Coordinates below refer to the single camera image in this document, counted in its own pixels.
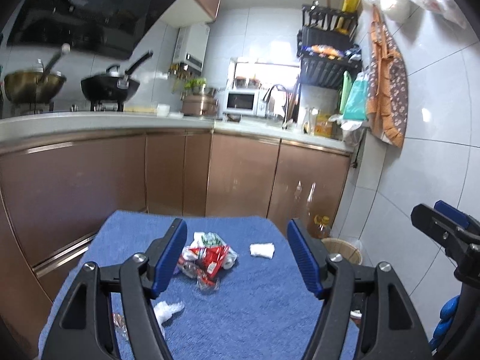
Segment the wicker basket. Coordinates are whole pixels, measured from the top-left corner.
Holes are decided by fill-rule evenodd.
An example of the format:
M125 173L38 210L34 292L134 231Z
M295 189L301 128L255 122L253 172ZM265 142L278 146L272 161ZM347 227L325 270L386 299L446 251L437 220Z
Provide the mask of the wicker basket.
M360 250L352 244L338 238L324 238L322 242L325 244L329 253L340 253L343 258L349 260L352 264L362 264L362 254Z

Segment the countertop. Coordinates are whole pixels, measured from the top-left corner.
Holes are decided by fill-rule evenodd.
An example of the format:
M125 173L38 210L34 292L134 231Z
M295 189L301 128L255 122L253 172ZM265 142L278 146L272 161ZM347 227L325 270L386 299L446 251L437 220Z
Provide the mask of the countertop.
M128 112L59 112L11 117L0 120L0 143L56 133L115 128L205 128L242 135L279 138L344 152L353 151L353 148L336 139L315 137L260 123L251 125L187 116L182 118L157 117L156 115Z

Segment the silver bolt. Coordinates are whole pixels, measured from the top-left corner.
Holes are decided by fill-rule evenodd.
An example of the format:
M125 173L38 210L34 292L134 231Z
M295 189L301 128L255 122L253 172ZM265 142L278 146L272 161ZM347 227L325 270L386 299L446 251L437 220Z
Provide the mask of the silver bolt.
M340 253L329 254L328 258L330 259L330 261L333 261L334 263L339 263L340 261L343 260L343 257Z
M147 256L143 253L135 253L132 258L136 263L143 263L147 259Z
M392 270L392 265L386 261L382 261L380 264L378 264L378 267L384 272L390 272Z
M95 263L94 262L86 262L83 264L83 270L84 271L93 271L95 269Z

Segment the blue mat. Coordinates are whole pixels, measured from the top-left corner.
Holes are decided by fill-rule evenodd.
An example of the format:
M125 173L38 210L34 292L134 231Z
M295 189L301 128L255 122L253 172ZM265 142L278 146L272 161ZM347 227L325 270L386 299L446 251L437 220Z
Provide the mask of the blue mat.
M89 250L58 293L38 342L42 353L48 331L81 265L122 263L145 251L165 234L174 217L117 211L102 226ZM235 266L220 270L220 288L201 294L195 281L175 275L160 300L185 302L185 309L166 323L166 343L175 360L291 359L299 360L314 331L322 306L305 288L286 239L275 225L259 217L186 219L188 242L195 231L215 232L239 254ZM273 242L272 260L251 257L252 243ZM122 313L119 294L112 295L113 310ZM342 359L353 358L358 329L350 322ZM129 343L117 334L124 360L133 360Z

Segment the microwave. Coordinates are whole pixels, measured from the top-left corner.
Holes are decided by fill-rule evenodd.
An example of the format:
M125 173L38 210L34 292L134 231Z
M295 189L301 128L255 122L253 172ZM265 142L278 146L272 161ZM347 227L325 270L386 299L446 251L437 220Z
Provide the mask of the microwave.
M262 101L267 91L262 89L229 89L225 91L222 114L265 117L266 103Z

